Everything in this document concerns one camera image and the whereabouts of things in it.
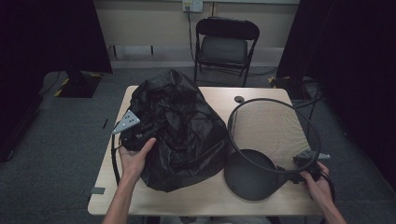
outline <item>black plastic base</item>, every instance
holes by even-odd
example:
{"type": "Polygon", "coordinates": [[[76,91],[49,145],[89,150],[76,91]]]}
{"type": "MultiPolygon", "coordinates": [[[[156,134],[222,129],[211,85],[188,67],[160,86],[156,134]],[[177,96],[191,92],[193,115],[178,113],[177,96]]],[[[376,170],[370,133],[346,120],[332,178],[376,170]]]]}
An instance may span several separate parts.
{"type": "MultiPolygon", "coordinates": [[[[271,160],[259,151],[251,149],[241,151],[257,164],[276,170],[271,160]]],[[[227,160],[224,178],[234,194],[249,201],[264,200],[279,188],[275,173],[266,172],[251,164],[237,151],[227,160]]]]}
{"type": "Polygon", "coordinates": [[[93,74],[81,74],[81,77],[70,77],[64,81],[61,88],[55,93],[58,97],[68,98],[92,98],[99,85],[102,76],[93,74]]]}
{"type": "Polygon", "coordinates": [[[303,82],[295,82],[285,77],[275,77],[270,84],[272,87],[285,90],[291,100],[312,99],[303,82]]]}

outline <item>electrical outlet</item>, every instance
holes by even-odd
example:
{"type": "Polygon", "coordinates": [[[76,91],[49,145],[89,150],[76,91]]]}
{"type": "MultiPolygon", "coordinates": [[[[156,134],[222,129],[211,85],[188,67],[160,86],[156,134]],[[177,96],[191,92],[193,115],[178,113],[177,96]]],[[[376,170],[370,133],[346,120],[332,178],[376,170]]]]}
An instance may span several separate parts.
{"type": "Polygon", "coordinates": [[[204,11],[204,3],[202,1],[193,1],[192,2],[192,11],[193,12],[203,12],[204,11]]]}
{"type": "Polygon", "coordinates": [[[181,2],[181,9],[183,11],[187,11],[187,8],[189,8],[190,11],[192,11],[192,0],[183,0],[181,2]]]}

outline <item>black folding chair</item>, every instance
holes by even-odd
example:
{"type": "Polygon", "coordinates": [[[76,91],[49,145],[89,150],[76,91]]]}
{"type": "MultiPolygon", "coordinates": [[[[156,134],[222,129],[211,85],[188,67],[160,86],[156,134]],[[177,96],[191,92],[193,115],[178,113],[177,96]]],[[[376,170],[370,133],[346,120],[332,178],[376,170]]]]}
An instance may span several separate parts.
{"type": "Polygon", "coordinates": [[[197,67],[202,65],[241,69],[245,71],[245,87],[253,50],[260,36],[259,28],[251,21],[208,17],[198,21],[196,27],[194,81],[197,67]]]}

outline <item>gray carpet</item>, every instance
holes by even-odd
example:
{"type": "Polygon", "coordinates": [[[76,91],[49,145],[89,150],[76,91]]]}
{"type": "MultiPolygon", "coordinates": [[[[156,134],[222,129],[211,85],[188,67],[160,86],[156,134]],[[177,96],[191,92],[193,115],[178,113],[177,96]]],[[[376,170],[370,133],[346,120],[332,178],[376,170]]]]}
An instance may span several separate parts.
{"type": "MultiPolygon", "coordinates": [[[[65,78],[65,73],[61,73],[55,86],[44,95],[14,158],[0,163],[0,223],[99,223],[103,217],[94,217],[87,211],[89,192],[96,181],[122,97],[128,86],[138,85],[164,69],[114,69],[114,75],[102,78],[91,99],[53,97],[65,78]]],[[[271,69],[252,68],[251,73],[271,69]]],[[[176,70],[192,77],[191,67],[176,70]]],[[[208,78],[213,73],[206,71],[200,78],[208,78]]],[[[249,77],[247,87],[269,88],[269,76],[249,77]]],[[[57,73],[48,74],[43,90],[56,77],[57,73]]],[[[234,85],[242,83],[238,76],[227,74],[218,75],[217,79],[215,81],[234,85]]],[[[315,86],[309,84],[308,89],[314,91],[315,86]]],[[[309,114],[310,109],[311,106],[301,108],[305,114],[309,114]]],[[[370,159],[345,138],[342,122],[325,98],[316,104],[312,121],[319,131],[322,151],[332,155],[332,159],[324,163],[331,170],[336,204],[346,220],[349,223],[395,223],[395,193],[370,159]]],[[[130,217],[129,223],[139,223],[139,220],[140,217],[130,217]]],[[[280,220],[281,223],[319,223],[320,217],[307,220],[282,217],[280,220]]]]}

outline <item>chair seat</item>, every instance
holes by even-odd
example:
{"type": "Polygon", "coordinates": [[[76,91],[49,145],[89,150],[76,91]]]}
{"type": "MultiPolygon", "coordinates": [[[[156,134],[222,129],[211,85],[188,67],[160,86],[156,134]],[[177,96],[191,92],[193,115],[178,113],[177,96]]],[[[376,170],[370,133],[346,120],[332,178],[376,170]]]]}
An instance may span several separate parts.
{"type": "Polygon", "coordinates": [[[248,42],[242,39],[207,35],[202,42],[199,60],[244,66],[248,63],[248,42]]]}

